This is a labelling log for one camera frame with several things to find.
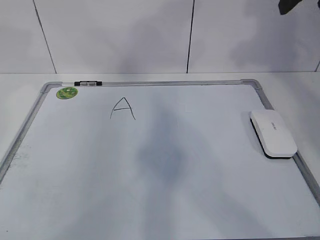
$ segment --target dark object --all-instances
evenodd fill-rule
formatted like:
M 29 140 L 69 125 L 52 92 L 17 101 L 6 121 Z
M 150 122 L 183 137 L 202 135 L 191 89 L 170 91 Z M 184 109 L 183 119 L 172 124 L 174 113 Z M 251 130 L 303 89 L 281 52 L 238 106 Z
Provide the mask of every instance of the dark object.
M 278 4 L 280 14 L 281 15 L 287 14 L 301 1 L 302 0 L 280 0 Z
M 75 81 L 75 86 L 102 86 L 102 81 Z

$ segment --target green sticker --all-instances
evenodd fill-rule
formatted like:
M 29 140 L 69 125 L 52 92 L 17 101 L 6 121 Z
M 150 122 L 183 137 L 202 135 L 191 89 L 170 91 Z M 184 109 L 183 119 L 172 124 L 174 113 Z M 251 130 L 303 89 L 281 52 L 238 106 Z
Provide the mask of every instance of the green sticker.
M 58 99 L 71 99 L 75 95 L 77 95 L 77 93 L 78 93 L 78 90 L 75 87 L 68 86 L 57 91 L 56 97 Z

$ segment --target black marker writing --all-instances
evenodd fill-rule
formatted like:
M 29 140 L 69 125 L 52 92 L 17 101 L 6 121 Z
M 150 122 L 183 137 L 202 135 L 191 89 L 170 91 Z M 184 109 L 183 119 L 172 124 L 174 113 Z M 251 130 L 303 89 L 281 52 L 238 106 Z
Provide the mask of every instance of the black marker writing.
M 128 107 L 116 108 L 117 105 L 118 105 L 119 103 L 121 103 L 122 100 L 126 102 L 126 104 L 128 105 Z M 135 116 L 134 116 L 134 112 L 132 111 L 132 108 L 131 108 L 129 102 L 128 102 L 128 100 L 127 100 L 125 97 L 121 98 L 120 101 L 118 101 L 118 102 L 114 105 L 114 107 L 113 107 L 113 109 L 112 109 L 112 111 L 111 111 L 111 114 L 110 114 L 110 119 L 111 119 L 112 113 L 113 113 L 114 111 L 126 110 L 126 109 L 130 109 L 131 115 L 132 115 L 133 119 L 136 120 L 136 118 L 135 118 Z

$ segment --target whiteboard eraser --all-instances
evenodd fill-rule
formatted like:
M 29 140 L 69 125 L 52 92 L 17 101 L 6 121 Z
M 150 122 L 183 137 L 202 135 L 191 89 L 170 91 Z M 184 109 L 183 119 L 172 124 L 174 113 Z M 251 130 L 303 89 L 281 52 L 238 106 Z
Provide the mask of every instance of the whiteboard eraser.
M 289 159 L 298 151 L 285 121 L 275 110 L 254 110 L 250 119 L 266 157 Z

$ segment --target whiteboard surface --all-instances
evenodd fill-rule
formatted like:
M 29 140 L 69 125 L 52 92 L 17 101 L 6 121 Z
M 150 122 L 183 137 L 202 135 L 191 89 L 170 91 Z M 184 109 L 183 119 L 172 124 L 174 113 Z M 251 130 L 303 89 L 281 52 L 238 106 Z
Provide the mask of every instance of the whiteboard surface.
M 1 239 L 320 235 L 292 159 L 263 155 L 251 86 L 78 87 L 44 100 L 0 185 Z M 129 109 L 115 104 L 125 97 Z

